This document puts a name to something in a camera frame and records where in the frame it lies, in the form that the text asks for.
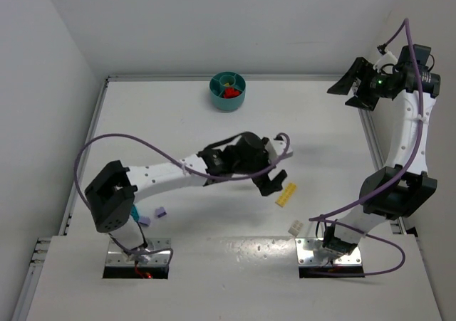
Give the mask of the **long yellow lego brick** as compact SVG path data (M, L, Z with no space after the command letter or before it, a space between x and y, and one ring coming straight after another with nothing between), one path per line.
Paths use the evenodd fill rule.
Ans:
M281 192L280 196L275 201L275 204L277 206L280 206L281 208L285 207L289 199L294 195L296 188L297 185L295 185L295 183L288 183L288 185L285 187L285 189Z

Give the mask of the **long red lego brick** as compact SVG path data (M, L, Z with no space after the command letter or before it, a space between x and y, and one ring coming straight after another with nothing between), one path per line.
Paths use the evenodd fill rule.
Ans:
M223 98L225 98L225 99L233 98L231 89L232 89L232 88L227 88L227 89L224 91Z

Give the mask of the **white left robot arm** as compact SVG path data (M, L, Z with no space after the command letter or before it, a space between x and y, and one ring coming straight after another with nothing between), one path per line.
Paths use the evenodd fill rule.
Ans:
M181 159L172 158L148 142L143 145L167 161L147 166L111 161L85 189L78 191L90 210L97 232L108 234L134 263L146 263L159 253L131 215L136 203L177 189L243 180L253 181L262 196L269 196L283 189L287 177L286 171L281 170L271 178L270 171L293 154L290 138L283 132L273 139L241 132Z

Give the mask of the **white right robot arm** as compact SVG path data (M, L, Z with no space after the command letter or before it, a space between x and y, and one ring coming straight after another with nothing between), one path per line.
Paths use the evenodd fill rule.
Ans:
M323 248L340 256L352 253L377 225L409 217L437 188L437 180L428 175L425 159L430 113L440 93L440 76L427 65L432 59L431 49L418 44L403 46L398 57L385 49L380 52L376 63L355 59L347 73L328 89L334 95L353 93L347 106L372 111L381 98L388 98L395 108L385 164L363 182L360 190L359 196L368 200L325 231Z

